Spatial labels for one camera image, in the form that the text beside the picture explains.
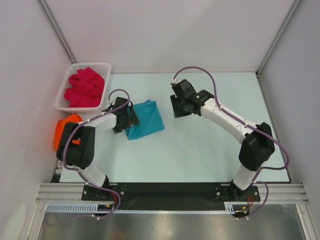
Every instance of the white wall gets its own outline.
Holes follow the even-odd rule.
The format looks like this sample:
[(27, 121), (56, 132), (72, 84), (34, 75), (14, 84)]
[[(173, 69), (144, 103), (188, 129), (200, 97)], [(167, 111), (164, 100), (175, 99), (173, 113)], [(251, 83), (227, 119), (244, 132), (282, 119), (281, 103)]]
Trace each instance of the white wall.
[(48, 0), (78, 62), (255, 72), (293, 0)]
[(261, 83), (296, 183), (320, 227), (320, 1), (302, 2)]
[(0, 1), (0, 236), (20, 204), (29, 224), (56, 162), (54, 109), (70, 65), (36, 0)]

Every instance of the orange object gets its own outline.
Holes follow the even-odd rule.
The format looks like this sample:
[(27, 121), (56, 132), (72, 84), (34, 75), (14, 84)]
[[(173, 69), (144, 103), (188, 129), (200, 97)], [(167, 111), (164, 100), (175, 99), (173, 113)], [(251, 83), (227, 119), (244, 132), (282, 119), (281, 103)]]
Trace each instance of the orange object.
[[(60, 139), (61, 139), (61, 136), (62, 136), (62, 133), (64, 131), (66, 123), (69, 123), (69, 122), (78, 123), (78, 122), (81, 122), (81, 121), (82, 121), (82, 118), (78, 114), (72, 114), (72, 115), (70, 115), (70, 116), (68, 116), (68, 117), (66, 117), (66, 118), (64, 118), (62, 120), (59, 120), (56, 123), (55, 132), (54, 132), (54, 138), (53, 138), (53, 149), (55, 151), (58, 150)], [(80, 141), (79, 140), (72, 140), (72, 143), (80, 144)]]

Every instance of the white cable clip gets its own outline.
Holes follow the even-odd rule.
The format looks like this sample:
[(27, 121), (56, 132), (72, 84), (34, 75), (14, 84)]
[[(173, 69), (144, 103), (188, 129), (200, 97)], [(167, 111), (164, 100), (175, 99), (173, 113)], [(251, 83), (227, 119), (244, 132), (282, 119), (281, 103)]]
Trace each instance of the white cable clip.
[(175, 80), (174, 78), (171, 79), (171, 84), (175, 85), (177, 83), (177, 80)]
[(247, 119), (243, 119), (243, 121), (244, 121), (244, 127), (247, 128), (248, 127)]

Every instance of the cable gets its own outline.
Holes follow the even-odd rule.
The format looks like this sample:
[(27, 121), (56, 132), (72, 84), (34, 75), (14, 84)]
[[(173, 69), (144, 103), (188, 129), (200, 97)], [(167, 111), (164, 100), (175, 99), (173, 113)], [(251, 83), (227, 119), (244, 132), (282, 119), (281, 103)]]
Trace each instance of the cable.
[(102, 112), (100, 115), (94, 116), (94, 117), (92, 117), (92, 118), (90, 118), (90, 119), (88, 119), (88, 120), (80, 123), (80, 124), (71, 132), (69, 138), (67, 139), (67, 141), (66, 141), (66, 143), (65, 143), (65, 146), (64, 146), (64, 149), (63, 149), (63, 154), (62, 154), (62, 163), (63, 163), (64, 168), (66, 168), (67, 170), (70, 170), (70, 171), (76, 171), (76, 172), (79, 174), (79, 176), (84, 180), (85, 184), (87, 184), (87, 185), (89, 185), (89, 186), (91, 186), (91, 187), (93, 187), (93, 188), (96, 188), (96, 189), (100, 189), (100, 190), (103, 190), (103, 191), (106, 191), (106, 192), (110, 192), (110, 193), (115, 194), (115, 195), (117, 196), (119, 202), (118, 202), (118, 204), (116, 205), (116, 207), (114, 207), (113, 210), (111, 210), (108, 214), (106, 214), (106, 215), (104, 215), (104, 216), (102, 216), (102, 217), (98, 217), (97, 219), (105, 219), (105, 218), (107, 218), (109, 215), (111, 215), (112, 213), (114, 213), (114, 212), (120, 207), (121, 197), (120, 197), (120, 195), (119, 195), (116, 191), (114, 191), (114, 190), (111, 190), (111, 189), (108, 189), (108, 188), (104, 188), (104, 187), (100, 187), (100, 186), (97, 186), (97, 185), (89, 182), (88, 179), (86, 179), (86, 177), (85, 177), (84, 175), (82, 175), (82, 173), (81, 173), (77, 168), (68, 167), (68, 166), (67, 166), (67, 161), (66, 161), (67, 149), (68, 149), (68, 147), (69, 147), (70, 142), (72, 141), (73, 136), (76, 134), (76, 132), (77, 132), (77, 130), (78, 130), (79, 128), (81, 128), (82, 126), (88, 124), (89, 122), (92, 122), (92, 121), (94, 121), (94, 120), (96, 120), (96, 119), (102, 118), (103, 116), (105, 116), (105, 115), (107, 115), (107, 114), (111, 114), (111, 113), (113, 113), (113, 112), (115, 112), (115, 111), (123, 108), (123, 107), (126, 106), (127, 104), (129, 104), (129, 102), (130, 102), (130, 96), (129, 96), (129, 94), (128, 94), (125, 90), (123, 90), (123, 89), (115, 89), (115, 90), (113, 90), (113, 91), (109, 94), (108, 99), (110, 100), (111, 95), (112, 95), (114, 92), (117, 92), (117, 91), (124, 92), (124, 93), (127, 95), (128, 100), (127, 100), (124, 104), (122, 104), (122, 105), (120, 105), (120, 106), (118, 106), (118, 107), (116, 107), (116, 108), (114, 108), (114, 109), (111, 109), (111, 110), (109, 110), (109, 111)]
[[(219, 103), (218, 101), (218, 96), (217, 96), (217, 86), (216, 86), (216, 81), (214, 79), (214, 77), (211, 75), (210, 72), (208, 72), (207, 70), (205, 70), (204, 68), (202, 67), (198, 67), (198, 66), (186, 66), (182, 69), (180, 69), (173, 77), (173, 79), (175, 80), (176, 77), (178, 76), (179, 73), (181, 73), (183, 70), (186, 70), (186, 69), (198, 69), (198, 70), (201, 70), (203, 72), (205, 72), (206, 74), (209, 75), (209, 77), (211, 78), (212, 80), (212, 83), (213, 83), (213, 91), (214, 91), (214, 100), (215, 100), (215, 103), (216, 105), (219, 107), (219, 109), (224, 112), (226, 115), (228, 115), (229, 117), (233, 118), (234, 120), (236, 120), (237, 122), (239, 122), (240, 124), (244, 125), (245, 127), (253, 130), (253, 131), (256, 131), (257, 133), (259, 134), (262, 134), (263, 136), (267, 137), (268, 139), (270, 139), (271, 141), (273, 141), (275, 144), (277, 144), (279, 146), (279, 148), (284, 152), (285, 154), (285, 157), (286, 157), (286, 162), (284, 164), (284, 166), (282, 167), (270, 167), (270, 166), (263, 166), (263, 167), (260, 167), (259, 170), (256, 172), (255, 176), (253, 177), (252, 179), (252, 182), (254, 182), (258, 175), (260, 174), (260, 172), (263, 170), (263, 169), (269, 169), (269, 170), (283, 170), (283, 169), (286, 169), (288, 167), (288, 165), (290, 164), (290, 156), (289, 156), (289, 153), (288, 151), (285, 149), (285, 147), (279, 142), (277, 141), (276, 139), (274, 139), (272, 136), (270, 136), (269, 134), (257, 129), (256, 127), (254, 126), (251, 126), (249, 124), (246, 125), (246, 123), (241, 120), (240, 118), (238, 118), (237, 116), (233, 115), (232, 113), (228, 112), (227, 110), (225, 110), (223, 107), (221, 107), (221, 104)], [(251, 213), (249, 216), (255, 214), (256, 212), (258, 212), (267, 202), (267, 199), (268, 199), (268, 196), (269, 196), (269, 187), (268, 185), (263, 182), (263, 181), (257, 181), (255, 183), (261, 183), (261, 184), (264, 184), (265, 187), (266, 187), (266, 195), (265, 195), (265, 199), (263, 201), (263, 203), (259, 206), (259, 208), (254, 211), (253, 213)]]
[(248, 198), (248, 207), (251, 207), (254, 204), (254, 200), (252, 199), (250, 194), (248, 194), (247, 198)]
[(256, 184), (264, 184), (265, 185), (265, 189), (266, 189), (265, 198), (264, 198), (262, 204), (253, 213), (250, 213), (246, 217), (249, 217), (249, 216), (252, 216), (252, 215), (256, 214), (266, 204), (268, 196), (269, 196), (269, 187), (264, 181), (256, 181), (255, 183)]

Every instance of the metal surface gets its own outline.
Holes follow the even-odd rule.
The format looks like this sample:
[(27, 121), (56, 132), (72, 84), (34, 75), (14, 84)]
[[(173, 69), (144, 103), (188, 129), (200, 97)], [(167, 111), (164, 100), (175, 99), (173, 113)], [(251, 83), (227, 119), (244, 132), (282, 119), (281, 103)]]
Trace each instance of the metal surface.
[[(71, 213), (46, 213), (48, 222), (66, 221)], [(249, 220), (231, 215), (113, 214), (43, 225), (39, 240), (305, 240), (295, 205), (267, 205)]]
[[(258, 186), (261, 200), (266, 196), (263, 184)], [(266, 204), (308, 204), (305, 189), (302, 184), (270, 183), (269, 197)], [(43, 183), (40, 187), (37, 203), (99, 203), (95, 201), (82, 201), (84, 183)]]
[(39, 6), (41, 7), (46, 19), (48, 20), (50, 26), (52, 27), (54, 34), (56, 35), (59, 42), (61, 43), (61, 46), (62, 46), (65, 54), (69, 58), (70, 62), (72, 64), (77, 63), (77, 60), (76, 60), (74, 54), (72, 53), (65, 36), (63, 35), (53, 13), (51, 12), (51, 10), (48, 6), (48, 3), (46, 2), (46, 0), (37, 0), (37, 1), (39, 3)]
[(307, 240), (318, 240), (320, 238), (319, 231), (315, 226), (315, 220), (312, 215), (310, 205), (296, 205), (300, 221), (304, 230), (305, 238)]
[(291, 22), (293, 16), (295, 15), (295, 13), (297, 12), (298, 7), (300, 6), (301, 2), (303, 0), (295, 0), (293, 2), (293, 4), (291, 5), (290, 10), (288, 11), (287, 15), (285, 16), (280, 29), (278, 30), (278, 32), (275, 35), (274, 40), (272, 41), (271, 46), (269, 47), (268, 51), (266, 52), (266, 55), (264, 56), (262, 63), (257, 71), (257, 76), (259, 77), (261, 72), (264, 70), (268, 60), (270, 59), (270, 56), (272, 55), (272, 53), (274, 52), (274, 50), (276, 49), (276, 47), (278, 46), (278, 43), (280, 41), (280, 39), (282, 38), (285, 30), (287, 29), (289, 23)]

